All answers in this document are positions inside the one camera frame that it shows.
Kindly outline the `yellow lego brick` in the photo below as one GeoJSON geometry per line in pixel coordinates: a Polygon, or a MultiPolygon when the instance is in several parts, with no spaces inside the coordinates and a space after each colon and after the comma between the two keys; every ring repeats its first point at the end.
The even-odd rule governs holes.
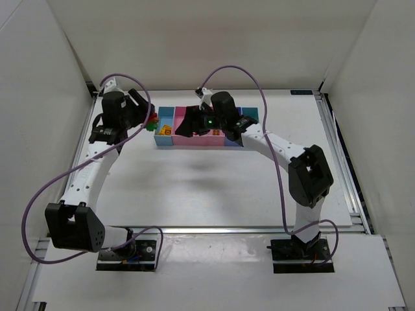
{"type": "Polygon", "coordinates": [[[158,135],[166,135],[166,136],[170,136],[172,132],[172,127],[165,124],[161,127],[158,135]]]}

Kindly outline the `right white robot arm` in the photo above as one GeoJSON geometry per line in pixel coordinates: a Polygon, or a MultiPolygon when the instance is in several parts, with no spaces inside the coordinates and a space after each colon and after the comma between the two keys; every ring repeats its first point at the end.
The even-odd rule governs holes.
{"type": "Polygon", "coordinates": [[[277,170],[285,170],[289,193],[296,202],[296,220],[289,234],[296,252],[305,256],[320,239],[322,205],[333,184],[324,151],[315,144],[304,147],[267,132],[264,124],[239,113],[227,91],[200,88],[196,93],[200,104],[186,107],[175,134],[194,137],[220,130],[228,140],[273,160],[277,170]]]}

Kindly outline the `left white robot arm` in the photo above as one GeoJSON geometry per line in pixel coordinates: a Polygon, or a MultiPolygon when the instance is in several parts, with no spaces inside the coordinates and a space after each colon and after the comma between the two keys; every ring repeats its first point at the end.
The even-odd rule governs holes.
{"type": "Polygon", "coordinates": [[[105,226],[96,215],[104,181],[122,150],[128,131],[144,123],[155,108],[135,89],[100,95],[102,112],[93,121],[85,161],[58,203],[50,203],[45,218],[53,246],[96,253],[128,247],[132,231],[105,226]]]}

